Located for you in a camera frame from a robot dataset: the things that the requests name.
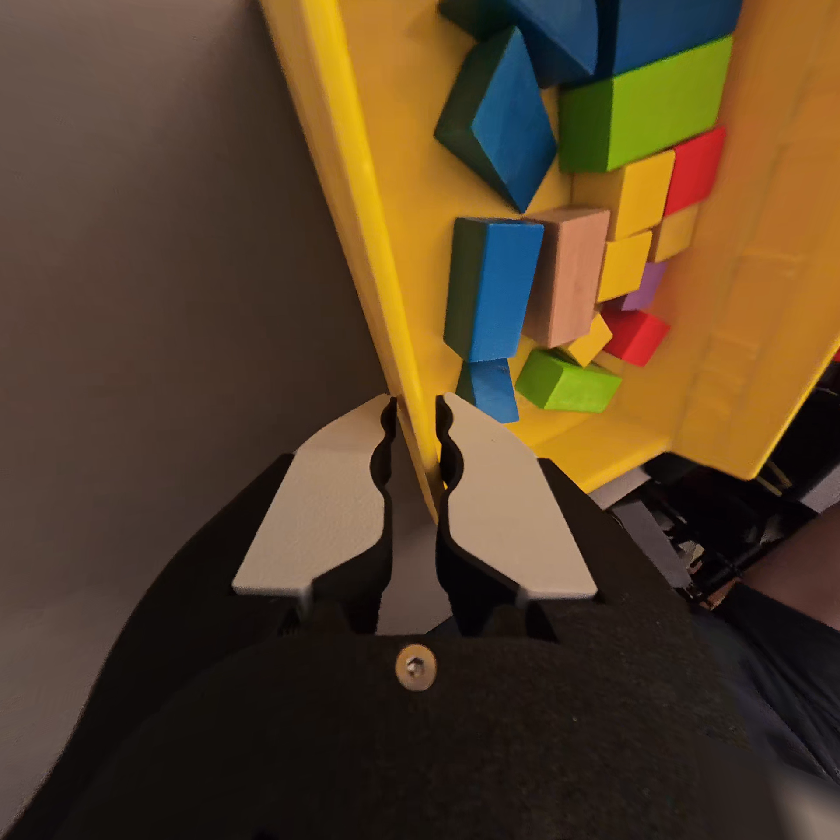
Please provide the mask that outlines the red wooden cube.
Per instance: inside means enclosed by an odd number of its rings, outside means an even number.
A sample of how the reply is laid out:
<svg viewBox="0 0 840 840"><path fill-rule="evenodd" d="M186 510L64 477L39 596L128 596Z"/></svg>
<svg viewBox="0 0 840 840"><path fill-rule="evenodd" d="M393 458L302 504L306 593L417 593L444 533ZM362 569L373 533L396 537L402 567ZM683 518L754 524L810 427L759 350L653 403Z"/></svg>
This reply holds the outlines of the red wooden cube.
<svg viewBox="0 0 840 840"><path fill-rule="evenodd" d="M670 325L640 310L606 308L602 318L612 337L603 352L637 368L644 368L670 331Z"/></svg>
<svg viewBox="0 0 840 840"><path fill-rule="evenodd" d="M673 148L675 165L664 217L708 198L717 178L726 138L726 127L719 125Z"/></svg>

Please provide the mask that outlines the yellow plastic bin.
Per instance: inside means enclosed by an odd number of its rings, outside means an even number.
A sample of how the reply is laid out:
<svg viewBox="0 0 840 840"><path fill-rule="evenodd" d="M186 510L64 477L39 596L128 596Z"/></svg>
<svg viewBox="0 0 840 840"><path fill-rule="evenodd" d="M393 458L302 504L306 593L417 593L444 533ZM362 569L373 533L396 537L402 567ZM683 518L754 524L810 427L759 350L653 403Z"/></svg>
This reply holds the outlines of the yellow plastic bin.
<svg viewBox="0 0 840 840"><path fill-rule="evenodd" d="M511 216L433 140L472 46L435 2L260 2L426 503L457 216ZM653 302L671 330L602 414L521 402L510 430L584 491L671 450L749 480L838 348L838 2L745 2L728 139L692 246Z"/></svg>

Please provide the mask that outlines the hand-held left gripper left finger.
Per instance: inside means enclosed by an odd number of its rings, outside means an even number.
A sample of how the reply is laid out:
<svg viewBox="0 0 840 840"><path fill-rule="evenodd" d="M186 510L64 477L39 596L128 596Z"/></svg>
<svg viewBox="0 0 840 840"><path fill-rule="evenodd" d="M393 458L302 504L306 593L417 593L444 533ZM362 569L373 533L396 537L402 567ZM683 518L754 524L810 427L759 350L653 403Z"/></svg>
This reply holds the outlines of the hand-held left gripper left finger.
<svg viewBox="0 0 840 840"><path fill-rule="evenodd" d="M280 596L302 616L339 604L349 624L376 624L392 578L396 399L378 395L331 421L291 457L232 586Z"/></svg>

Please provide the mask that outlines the beige long wooden block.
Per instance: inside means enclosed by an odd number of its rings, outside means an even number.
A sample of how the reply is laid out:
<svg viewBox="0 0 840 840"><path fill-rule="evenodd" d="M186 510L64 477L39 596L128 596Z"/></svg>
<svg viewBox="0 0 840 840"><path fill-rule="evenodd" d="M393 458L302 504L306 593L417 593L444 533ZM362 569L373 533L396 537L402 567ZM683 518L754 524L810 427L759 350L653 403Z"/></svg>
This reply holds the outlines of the beige long wooden block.
<svg viewBox="0 0 840 840"><path fill-rule="evenodd" d="M562 206L526 217L543 226L523 333L543 348L556 348L591 329L611 212Z"/></svg>

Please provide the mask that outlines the green wooden block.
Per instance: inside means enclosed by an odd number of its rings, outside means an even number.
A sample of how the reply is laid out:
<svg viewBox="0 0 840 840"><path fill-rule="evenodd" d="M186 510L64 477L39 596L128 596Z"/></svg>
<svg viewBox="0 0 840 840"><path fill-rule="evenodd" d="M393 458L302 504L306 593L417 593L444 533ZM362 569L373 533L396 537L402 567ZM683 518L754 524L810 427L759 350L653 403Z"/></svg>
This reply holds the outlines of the green wooden block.
<svg viewBox="0 0 840 840"><path fill-rule="evenodd" d="M543 411L603 413L623 383L597 364L581 366L559 352L535 348L514 384L517 394Z"/></svg>
<svg viewBox="0 0 840 840"><path fill-rule="evenodd" d="M564 90L559 164L564 173L612 172L711 129L733 36Z"/></svg>

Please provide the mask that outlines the person's right forearm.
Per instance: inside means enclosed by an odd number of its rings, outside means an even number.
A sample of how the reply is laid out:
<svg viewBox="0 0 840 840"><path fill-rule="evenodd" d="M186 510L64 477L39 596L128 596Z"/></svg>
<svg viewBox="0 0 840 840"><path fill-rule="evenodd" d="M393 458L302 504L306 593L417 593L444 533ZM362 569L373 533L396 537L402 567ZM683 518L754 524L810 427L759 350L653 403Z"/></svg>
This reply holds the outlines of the person's right forearm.
<svg viewBox="0 0 840 840"><path fill-rule="evenodd" d="M839 505L825 509L742 577L756 592L839 630Z"/></svg>

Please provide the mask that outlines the blue half-round wooden block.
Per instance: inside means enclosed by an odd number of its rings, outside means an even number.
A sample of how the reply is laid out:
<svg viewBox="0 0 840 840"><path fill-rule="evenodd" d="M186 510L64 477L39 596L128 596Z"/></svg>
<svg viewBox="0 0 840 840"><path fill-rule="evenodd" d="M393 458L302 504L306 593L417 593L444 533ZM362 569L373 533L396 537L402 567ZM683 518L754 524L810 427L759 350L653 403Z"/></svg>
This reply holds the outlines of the blue half-round wooden block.
<svg viewBox="0 0 840 840"><path fill-rule="evenodd" d="M595 73L595 1L440 1L437 10L478 41L518 28L541 89L588 81Z"/></svg>

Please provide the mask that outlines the person in dark shirt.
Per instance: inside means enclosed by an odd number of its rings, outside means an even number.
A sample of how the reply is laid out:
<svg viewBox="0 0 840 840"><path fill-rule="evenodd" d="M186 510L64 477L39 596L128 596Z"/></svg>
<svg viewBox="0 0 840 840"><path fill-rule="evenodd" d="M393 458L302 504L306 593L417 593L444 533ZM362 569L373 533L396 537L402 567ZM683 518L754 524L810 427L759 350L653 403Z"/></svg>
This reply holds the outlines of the person in dark shirt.
<svg viewBox="0 0 840 840"><path fill-rule="evenodd" d="M763 759L839 785L839 633L736 584L714 610L692 609Z"/></svg>

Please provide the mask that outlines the blue rectangular wooden block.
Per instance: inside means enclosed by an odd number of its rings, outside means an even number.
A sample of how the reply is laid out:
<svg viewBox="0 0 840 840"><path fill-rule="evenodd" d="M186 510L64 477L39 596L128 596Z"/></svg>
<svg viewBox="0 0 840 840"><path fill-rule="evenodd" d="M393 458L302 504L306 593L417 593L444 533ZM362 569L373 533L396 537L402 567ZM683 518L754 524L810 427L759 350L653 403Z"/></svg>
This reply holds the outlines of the blue rectangular wooden block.
<svg viewBox="0 0 840 840"><path fill-rule="evenodd" d="M741 1L597 1L601 80L733 33Z"/></svg>
<svg viewBox="0 0 840 840"><path fill-rule="evenodd" d="M509 26L466 56L434 138L525 214L558 146L522 32Z"/></svg>
<svg viewBox="0 0 840 840"><path fill-rule="evenodd" d="M527 219L455 220L444 342L462 361L516 355L543 236Z"/></svg>

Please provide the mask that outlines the orange wooden cube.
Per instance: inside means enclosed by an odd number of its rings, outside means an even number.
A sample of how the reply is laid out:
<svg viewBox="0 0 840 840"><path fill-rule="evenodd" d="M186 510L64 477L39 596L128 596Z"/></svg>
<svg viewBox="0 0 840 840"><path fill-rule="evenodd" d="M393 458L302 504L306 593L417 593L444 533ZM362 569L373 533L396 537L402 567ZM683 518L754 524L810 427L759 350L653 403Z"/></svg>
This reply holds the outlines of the orange wooden cube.
<svg viewBox="0 0 840 840"><path fill-rule="evenodd" d="M664 150L608 173L574 174L572 203L609 210L608 242L637 235L662 220L675 162Z"/></svg>
<svg viewBox="0 0 840 840"><path fill-rule="evenodd" d="M613 339L613 332L599 311L591 321L589 332L559 347L558 352L580 367L590 365Z"/></svg>
<svg viewBox="0 0 840 840"><path fill-rule="evenodd" d="M701 203L694 203L664 216L653 229L647 262L666 262L690 247L700 207Z"/></svg>
<svg viewBox="0 0 840 840"><path fill-rule="evenodd" d="M653 231L648 229L605 243L597 304L624 297L640 287L652 239Z"/></svg>

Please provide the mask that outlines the purple wooden cube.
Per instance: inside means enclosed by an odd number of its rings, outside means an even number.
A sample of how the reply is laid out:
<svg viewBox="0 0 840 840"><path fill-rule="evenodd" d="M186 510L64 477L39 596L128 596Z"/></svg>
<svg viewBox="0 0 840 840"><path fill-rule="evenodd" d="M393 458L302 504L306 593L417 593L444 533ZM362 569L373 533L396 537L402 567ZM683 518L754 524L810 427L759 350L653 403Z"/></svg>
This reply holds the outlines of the purple wooden cube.
<svg viewBox="0 0 840 840"><path fill-rule="evenodd" d="M621 312L645 310L652 304L656 291L665 276L669 260L647 262L639 287L627 293L617 304Z"/></svg>

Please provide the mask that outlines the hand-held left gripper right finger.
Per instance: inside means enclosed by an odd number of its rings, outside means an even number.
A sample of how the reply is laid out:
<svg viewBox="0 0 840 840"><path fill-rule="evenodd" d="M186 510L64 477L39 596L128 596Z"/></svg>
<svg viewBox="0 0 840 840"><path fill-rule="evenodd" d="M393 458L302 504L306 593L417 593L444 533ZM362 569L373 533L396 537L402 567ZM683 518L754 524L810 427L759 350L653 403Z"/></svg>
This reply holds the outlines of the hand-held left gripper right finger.
<svg viewBox="0 0 840 840"><path fill-rule="evenodd" d="M537 456L462 397L435 404L444 494L435 568L457 625L487 625L498 607L590 601L581 549Z"/></svg>

